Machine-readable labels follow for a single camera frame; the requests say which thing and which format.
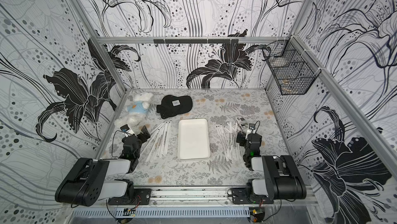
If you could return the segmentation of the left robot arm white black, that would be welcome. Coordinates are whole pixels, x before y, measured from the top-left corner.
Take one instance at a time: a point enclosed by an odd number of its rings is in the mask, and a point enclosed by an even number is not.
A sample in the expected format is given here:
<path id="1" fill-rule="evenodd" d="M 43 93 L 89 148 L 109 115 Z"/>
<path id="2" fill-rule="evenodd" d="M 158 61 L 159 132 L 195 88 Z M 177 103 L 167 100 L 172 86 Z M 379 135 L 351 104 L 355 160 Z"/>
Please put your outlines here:
<path id="1" fill-rule="evenodd" d="M 89 207 L 100 200 L 107 200 L 108 205 L 134 204 L 138 207 L 149 204 L 151 189 L 135 189 L 133 181 L 125 178 L 106 180 L 113 175 L 131 174 L 139 163 L 142 144 L 151 137 L 146 126 L 138 135 L 127 125 L 122 126 L 120 132 L 126 136 L 122 138 L 123 150 L 119 158 L 78 159 L 57 188 L 56 202 L 71 207 Z"/>

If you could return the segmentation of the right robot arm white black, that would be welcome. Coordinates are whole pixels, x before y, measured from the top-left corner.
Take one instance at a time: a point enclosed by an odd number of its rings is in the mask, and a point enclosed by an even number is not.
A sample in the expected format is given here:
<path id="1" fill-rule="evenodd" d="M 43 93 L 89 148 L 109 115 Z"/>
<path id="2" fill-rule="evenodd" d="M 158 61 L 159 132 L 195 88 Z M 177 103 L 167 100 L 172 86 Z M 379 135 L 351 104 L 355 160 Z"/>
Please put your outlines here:
<path id="1" fill-rule="evenodd" d="M 261 135 L 246 135 L 245 166 L 251 171 L 263 173 L 262 178 L 250 179 L 246 184 L 247 200 L 272 204 L 275 200 L 305 199 L 307 189 L 292 156 L 261 155 L 261 143 Z"/>

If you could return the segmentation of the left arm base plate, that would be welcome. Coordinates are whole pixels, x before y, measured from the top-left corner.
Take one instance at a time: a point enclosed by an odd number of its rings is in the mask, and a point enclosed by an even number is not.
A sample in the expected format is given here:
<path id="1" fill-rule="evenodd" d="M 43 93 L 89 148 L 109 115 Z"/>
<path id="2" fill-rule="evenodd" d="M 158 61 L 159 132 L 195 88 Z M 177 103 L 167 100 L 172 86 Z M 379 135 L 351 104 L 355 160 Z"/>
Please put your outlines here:
<path id="1" fill-rule="evenodd" d="M 138 188 L 127 191 L 122 197 L 114 197 L 108 200 L 108 205 L 149 205 L 152 190 L 150 188 Z"/>

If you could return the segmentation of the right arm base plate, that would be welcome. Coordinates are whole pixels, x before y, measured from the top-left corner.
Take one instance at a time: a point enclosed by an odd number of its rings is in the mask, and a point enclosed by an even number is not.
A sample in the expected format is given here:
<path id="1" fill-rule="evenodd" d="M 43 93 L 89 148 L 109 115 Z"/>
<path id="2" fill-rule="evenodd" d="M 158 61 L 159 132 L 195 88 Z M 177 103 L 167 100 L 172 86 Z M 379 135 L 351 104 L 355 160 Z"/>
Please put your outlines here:
<path id="1" fill-rule="evenodd" d="M 232 199 L 233 204 L 273 204 L 274 200 L 268 196 L 256 195 L 253 191 L 246 188 L 230 188 L 227 191 L 227 196 Z"/>

